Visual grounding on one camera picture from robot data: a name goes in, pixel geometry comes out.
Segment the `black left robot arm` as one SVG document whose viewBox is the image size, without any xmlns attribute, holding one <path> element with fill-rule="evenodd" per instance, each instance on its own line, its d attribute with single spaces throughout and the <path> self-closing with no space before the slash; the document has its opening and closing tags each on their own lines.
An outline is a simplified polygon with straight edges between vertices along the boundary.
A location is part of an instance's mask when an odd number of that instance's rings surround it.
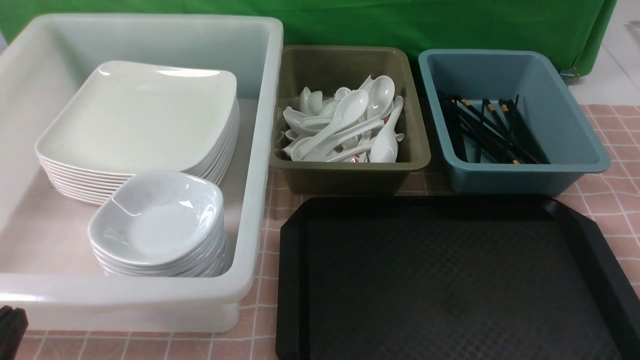
<svg viewBox="0 0 640 360">
<path fill-rule="evenodd" d="M 14 360 L 29 326 L 26 311 L 5 305 L 0 309 L 0 359 Z"/>
</svg>

